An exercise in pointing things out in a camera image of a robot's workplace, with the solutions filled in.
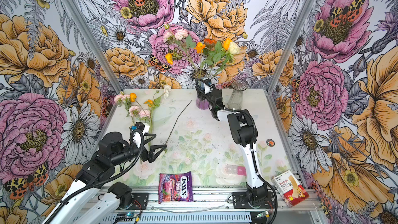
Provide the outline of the clear grey glass vase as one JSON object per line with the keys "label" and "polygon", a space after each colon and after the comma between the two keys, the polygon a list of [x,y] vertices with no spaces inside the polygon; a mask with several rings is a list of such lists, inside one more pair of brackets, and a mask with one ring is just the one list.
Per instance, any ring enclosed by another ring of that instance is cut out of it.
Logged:
{"label": "clear grey glass vase", "polygon": [[243,80],[236,80],[231,84],[233,92],[228,101],[228,108],[240,110],[243,105],[243,92],[248,88]]}

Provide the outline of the yellow orange rose flower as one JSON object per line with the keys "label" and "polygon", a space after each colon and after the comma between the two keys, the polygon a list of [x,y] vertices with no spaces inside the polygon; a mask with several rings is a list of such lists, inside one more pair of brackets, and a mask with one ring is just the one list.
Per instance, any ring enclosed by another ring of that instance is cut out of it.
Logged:
{"label": "yellow orange rose flower", "polygon": [[232,40],[227,38],[225,41],[216,41],[214,45],[211,59],[213,67],[215,67],[218,72],[222,71],[225,66],[233,60],[233,55],[229,52],[231,42]]}

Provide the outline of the yellow orange poppy stem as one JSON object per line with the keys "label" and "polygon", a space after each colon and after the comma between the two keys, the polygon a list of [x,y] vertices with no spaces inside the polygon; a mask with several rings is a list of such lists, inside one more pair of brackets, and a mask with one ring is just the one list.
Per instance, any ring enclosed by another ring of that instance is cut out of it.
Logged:
{"label": "yellow orange poppy stem", "polygon": [[[198,54],[198,57],[200,58],[197,63],[197,68],[202,69],[204,67],[204,49],[206,48],[205,44],[202,42],[198,42],[196,46],[194,47],[195,52]],[[179,58],[185,58],[193,67],[195,67],[196,63],[194,63],[194,57],[191,55],[190,52],[190,47],[189,44],[186,44],[186,47],[184,47],[182,44],[179,46],[180,50],[180,55],[173,55],[172,53],[167,53],[164,57],[167,61],[168,64],[173,65],[174,64],[174,58],[179,59]]]}

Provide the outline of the white rose flower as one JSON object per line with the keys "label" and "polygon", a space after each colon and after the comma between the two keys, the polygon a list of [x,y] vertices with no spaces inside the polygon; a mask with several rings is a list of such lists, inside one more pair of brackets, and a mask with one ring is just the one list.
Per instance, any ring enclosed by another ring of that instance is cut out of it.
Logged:
{"label": "white rose flower", "polygon": [[222,49],[220,51],[220,61],[218,63],[218,70],[222,71],[228,64],[232,64],[235,61],[235,56],[240,52],[240,47],[232,41],[230,38],[227,38],[222,43]]}

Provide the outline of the orange gerbera flower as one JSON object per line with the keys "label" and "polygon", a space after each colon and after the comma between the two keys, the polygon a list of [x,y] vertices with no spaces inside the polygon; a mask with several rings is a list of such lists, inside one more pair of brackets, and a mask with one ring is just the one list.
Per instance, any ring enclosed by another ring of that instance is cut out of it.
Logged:
{"label": "orange gerbera flower", "polygon": [[217,43],[216,40],[213,40],[213,39],[210,39],[210,38],[205,38],[204,39],[204,44],[205,44],[206,48],[208,48],[208,49],[214,48],[216,43]]}

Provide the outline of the pink carnation flower stem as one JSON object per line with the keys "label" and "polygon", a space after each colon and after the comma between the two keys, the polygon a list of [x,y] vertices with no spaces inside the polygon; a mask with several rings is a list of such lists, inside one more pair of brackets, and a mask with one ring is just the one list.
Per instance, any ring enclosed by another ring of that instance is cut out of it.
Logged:
{"label": "pink carnation flower stem", "polygon": [[181,26],[170,26],[163,33],[166,45],[165,55],[167,65],[173,74],[180,74],[188,65],[198,64],[201,55],[195,47],[199,44],[199,37],[192,31]]}

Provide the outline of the blue purple glass vase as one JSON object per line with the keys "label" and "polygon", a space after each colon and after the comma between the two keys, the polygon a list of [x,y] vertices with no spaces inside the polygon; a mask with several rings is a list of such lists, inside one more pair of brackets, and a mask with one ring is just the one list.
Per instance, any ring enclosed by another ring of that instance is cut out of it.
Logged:
{"label": "blue purple glass vase", "polygon": [[196,100],[196,106],[200,110],[208,110],[209,109],[209,102],[206,99],[201,99],[200,97]]}

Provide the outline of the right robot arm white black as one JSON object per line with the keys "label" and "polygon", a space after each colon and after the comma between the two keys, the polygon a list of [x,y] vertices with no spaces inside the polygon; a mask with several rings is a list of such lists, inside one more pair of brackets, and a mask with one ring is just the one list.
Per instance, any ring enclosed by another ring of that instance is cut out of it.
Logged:
{"label": "right robot arm white black", "polygon": [[240,148],[246,169],[246,195],[248,203],[253,206],[268,204],[274,212],[278,209],[277,194],[272,185],[266,181],[260,171],[255,121],[248,110],[229,109],[223,103],[222,90],[217,89],[210,79],[196,79],[195,89],[201,100],[206,100],[213,119],[226,122],[232,139]]}

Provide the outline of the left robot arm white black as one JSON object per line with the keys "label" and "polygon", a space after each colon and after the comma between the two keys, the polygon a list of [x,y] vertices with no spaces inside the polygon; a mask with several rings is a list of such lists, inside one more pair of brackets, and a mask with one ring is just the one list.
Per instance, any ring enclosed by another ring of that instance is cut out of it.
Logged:
{"label": "left robot arm white black", "polygon": [[59,204],[44,220],[45,224],[70,224],[83,206],[102,187],[129,172],[141,160],[154,162],[167,148],[166,144],[145,145],[156,137],[140,129],[130,133],[125,141],[119,132],[106,134],[98,144],[98,151],[85,163]]}

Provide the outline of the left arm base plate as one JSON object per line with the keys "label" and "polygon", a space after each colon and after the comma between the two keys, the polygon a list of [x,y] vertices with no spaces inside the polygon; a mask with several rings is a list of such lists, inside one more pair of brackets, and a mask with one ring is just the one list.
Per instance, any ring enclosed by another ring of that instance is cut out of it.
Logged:
{"label": "left arm base plate", "polygon": [[149,193],[129,193],[120,198],[118,210],[146,210],[148,204]]}

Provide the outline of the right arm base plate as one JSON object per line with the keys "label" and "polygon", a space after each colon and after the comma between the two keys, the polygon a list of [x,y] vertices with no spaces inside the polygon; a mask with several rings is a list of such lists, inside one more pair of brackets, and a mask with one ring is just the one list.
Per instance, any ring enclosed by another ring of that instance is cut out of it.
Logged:
{"label": "right arm base plate", "polygon": [[271,209],[275,207],[277,197],[269,192],[268,198],[262,200],[249,199],[246,192],[233,192],[232,204],[235,209]]}

